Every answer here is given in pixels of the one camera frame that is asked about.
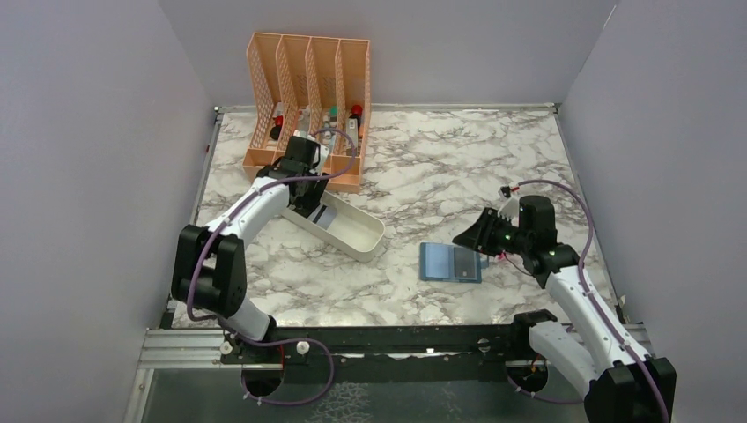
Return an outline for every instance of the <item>white wall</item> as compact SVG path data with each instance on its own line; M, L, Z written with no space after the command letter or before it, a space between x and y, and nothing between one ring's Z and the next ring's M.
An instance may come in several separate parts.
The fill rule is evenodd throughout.
M617 0L159 0L212 100L254 104L252 33L365 38L379 103L562 101Z
M613 283L680 423L747 414L747 2L622 0L560 109Z
M211 124L155 0L0 6L0 421L122 421Z

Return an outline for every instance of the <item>white plastic container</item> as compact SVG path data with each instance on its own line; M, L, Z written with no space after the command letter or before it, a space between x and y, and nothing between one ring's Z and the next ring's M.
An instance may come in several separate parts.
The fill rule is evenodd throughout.
M283 217L359 262L370 262L381 248L384 223L327 191L320 203L336 212L326 229L291 209Z

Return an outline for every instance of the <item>purple cable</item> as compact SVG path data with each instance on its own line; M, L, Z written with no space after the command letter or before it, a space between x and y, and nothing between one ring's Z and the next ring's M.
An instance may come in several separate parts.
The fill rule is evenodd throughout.
M586 259L589 249L591 248L591 242L594 240L594 221L591 219L591 213L589 213L586 204L584 204L583 200L581 200L581 197L578 194L576 194L576 192L573 191L573 189L569 188L568 186L560 182L550 181L546 179L530 179L527 181L519 182L518 185L521 187L523 185L530 185L533 183L546 183L546 184L552 185L553 187L557 187L557 188L564 190L565 192L570 194L574 200L576 200L576 203L578 203L581 209L583 210L584 215L586 216L586 221L588 225L588 238L586 239L586 245L584 245L584 248L581 251L581 257L579 258L579 265L578 265L579 280L581 281L581 286L583 286L584 288L584 292L587 293L592 306L594 306L596 313L604 321L604 324L607 326L607 329L609 329L610 332L612 332L612 335L621 345L625 345L625 338L623 337L622 334L620 334L617 331L617 329L615 329L615 326L610 320L610 318L607 316L607 313L604 313L604 308L602 307L602 304L600 304L599 300L596 298L596 295L593 295L590 292L588 282L586 278L584 278L584 274L583 274L584 260ZM664 423L669 423L669 410L667 410L667 405L664 403L664 398L662 397L662 393L659 391L659 387L656 386L656 382L654 382L654 377L651 375L651 372L648 371L648 368L646 367L646 364L644 364L643 359L639 357L639 355L629 345L625 345L625 350L630 354L632 359L635 361L635 363L640 368L641 372L643 372L643 376L646 378L646 381L648 382L648 386L651 388L651 391L654 393L654 398L656 399L656 403L659 405L659 411L661 412L661 415L662 415L662 421Z
M349 171L352 168L353 163L355 163L355 157L356 157L356 149L355 144L352 141L352 138L346 133L343 132L337 128L321 128L320 130L317 130L315 133L310 134L312 137L316 137L322 132L336 132L347 139L348 143L350 143L352 152L351 152L351 158L348 160L347 166L345 166L345 169L337 172L336 174L326 174L326 175L319 175L319 176L294 176L291 178L284 178L284 179L278 179L277 181L273 181L268 183L267 185L264 185L260 187L258 190L252 192L249 194L248 197L244 198L244 201L242 201L233 211L228 215L228 220L231 221L233 218L236 217L241 211L246 207L248 204L252 202L257 196L259 196L261 193L266 191L267 189L276 187L277 185L281 184L287 184L290 182L313 182L313 181L324 181L332 178L337 178L338 176L344 174L345 172ZM195 291L197 289L197 279L200 276L200 270L203 268L203 263L205 262L205 258L208 256L208 252L210 251L210 248L212 246L212 243L215 241L216 238L218 238L218 235L221 231L226 227L227 223L225 221L221 222L218 227L215 228L215 230L212 232L211 236L208 238L208 241L205 243L205 246L203 247L203 250L200 252L200 256L197 258L197 265L195 266L195 271L192 272L192 279L189 281L189 290L187 292L187 317L189 317L189 320L193 322L200 322L204 320L210 320L215 319L215 315L203 315L203 316L196 316L194 313L194 306L195 306Z
M228 325L222 322L221 322L221 327L224 330L230 331L228 329ZM257 342L257 341L254 341L252 339L249 339L241 335L238 332L234 332L234 333L236 334L237 338L241 339L241 341L247 344L250 344L250 345L260 346L260 347L272 347L272 346L281 346L281 345L286 345L286 344L295 344L298 342L308 342L309 344L318 345L322 350L324 350L324 354L327 356L327 360L329 361L329 378L327 379L327 383L324 385L324 388L322 388L322 390L316 393L316 395L312 397L308 397L306 399L301 399L299 401L277 401L276 399L265 399L264 397L256 397L251 392L249 392L249 389L247 388L246 383L244 383L244 378L242 376L241 387L244 389L244 394L247 397L258 401L259 404L265 403L265 404L282 405L282 406L289 406L289 407L298 406L298 405L306 405L306 404L313 403L317 399L323 397L324 394L329 392L329 389L332 388L332 382L335 380L335 361L332 358L332 352L329 350L329 348L327 348L325 344L312 338L293 338L293 339L283 339L282 341L275 341L275 342Z
M511 383L511 386L513 386L516 389L516 392L519 392L520 394L530 397L532 399L536 399L537 401L541 401L543 403L549 403L549 404L555 404L555 405L577 405L577 404L583 404L583 399L557 399L552 397L540 397L538 395L534 395L534 392L529 392L528 390L525 390L524 388L521 388L514 379L511 379L511 376L507 375L508 377L508 383Z

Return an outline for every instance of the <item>purple wire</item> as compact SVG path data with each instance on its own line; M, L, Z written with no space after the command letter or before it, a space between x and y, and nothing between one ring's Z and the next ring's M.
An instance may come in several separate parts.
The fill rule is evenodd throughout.
M557 399L552 397L541 397L539 395L532 395L534 392L529 392L528 390L525 390L524 388L519 387L519 385L514 381L514 379L511 379L511 376L508 376L508 383L511 383L511 386L513 386L516 389L516 392L519 392L520 394L530 397L532 399L536 399L537 401L543 402L543 403L549 403L549 404L555 404L555 405L577 405L577 404L583 404L583 399Z
M224 330L230 331L228 329L228 326L225 325L222 322L221 322L221 327ZM319 346L324 351L324 355L327 356L327 360L329 361L329 378L327 379L327 383L324 385L324 388L322 388L322 390L320 390L319 392L317 392L316 395L314 395L312 397L308 397L306 399L301 399L299 401L277 401L276 399L265 399L264 397L256 397L251 392L249 392L249 389L247 388L246 383L244 383L244 378L242 376L241 377L241 387L244 389L244 394L247 397L259 401L260 404L261 403L265 403L265 404L271 404L271 405L281 405L281 406L294 407L294 406L298 406L298 405L306 405L306 404L313 403L317 399L323 397L324 394L326 394L327 392L329 392L329 389L332 388L332 382L335 380L335 361L332 358L332 352L322 342L317 341L316 339L312 339L312 338L293 338L293 339L283 339L282 341L275 341L275 342L257 342L257 341L254 341L252 339L249 339L249 338L241 335L238 332L234 332L234 333L236 333L236 337L239 338L239 339L241 339L241 341L243 341L243 342L245 342L247 344L250 344L250 345L260 346L260 347L272 347L272 346L281 346L281 345L286 345L286 344L295 344L295 343L298 343L298 342L308 342L309 344L314 344L314 345Z
M349 171L352 168L353 163L355 163L355 157L356 157L356 149L355 144L352 141L352 138L344 131L341 131L337 128L321 128L320 130L317 130L315 133L311 134L312 137L316 137L322 132L336 132L342 136L345 137L345 139L348 140L348 143L350 143L352 152L351 152L351 158L348 160L347 166L336 174L325 174L325 175L319 175L319 176L294 176L291 178L284 178L284 179L278 179L277 181L273 181L268 183L267 185L263 185L258 190L252 192L249 194L248 197L244 198L244 201L239 203L239 205L233 209L233 211L228 215L228 220L231 221L233 218L236 217L241 211L249 205L252 200L254 200L257 196L259 196L261 193L266 191L267 189L276 187L277 185L287 184L289 182L313 182L313 181L324 181L332 178L337 178L338 176L344 174L345 172ZM200 252L200 256L197 258L197 265L195 266L195 271L192 272L192 279L189 281L189 290L187 291L187 317L189 317L189 320L193 322L201 322L204 320L211 320L215 319L215 315L202 315L197 316L194 312L195 307L195 291L197 289L197 279L200 277L200 270L203 268L203 263L205 262L205 258L208 256L208 252L210 251L210 248L212 247L212 243L215 241L216 238L218 238L218 235L221 231L226 227L227 223L225 221L220 222L220 225L215 228L215 230L212 232L211 236L208 238L208 241L205 243L205 246L203 247L203 250Z
M607 329L609 329L610 332L612 332L612 335L621 345L625 345L625 338L615 328L614 324L612 323L610 318L607 316L607 313L604 313L604 308L602 304L596 298L596 295L593 295L591 293L589 286L588 286L588 282L586 278L584 278L584 274L583 274L584 260L586 259L589 249L591 248L591 242L594 240L594 221L591 219L591 213L588 211L586 204L584 204L583 200L581 200L581 197L578 194L576 194L576 192L573 191L573 189L571 189L570 187L560 182L550 181L546 179L530 179L527 181L519 182L518 185L521 187L523 185L530 185L532 183L546 183L546 184L552 185L553 187L557 187L557 188L564 190L565 192L570 194L574 200L576 200L576 203L578 203L581 209L583 210L584 215L586 216L586 221L588 225L588 238L586 239L586 245L584 245L584 248L581 251L581 257L579 258L579 265L578 265L579 280L581 281L581 286L583 286L584 291L587 293L587 296L589 300L591 301L592 306L594 306L596 313L604 321L604 324L607 326ZM646 364L643 363L643 359L639 357L639 355L629 345L625 345L625 350L631 355L632 359L638 365L641 372L643 372L643 376L646 378L646 381L648 382L648 386L651 388L651 391L654 393L654 398L656 399L656 403L659 405L659 411L661 412L661 415L662 415L662 421L664 423L669 423L669 410L667 410L667 405L664 403L664 398L662 397L662 393L659 391L659 387L656 386L656 382L654 382L654 377L651 375L651 372L648 371Z

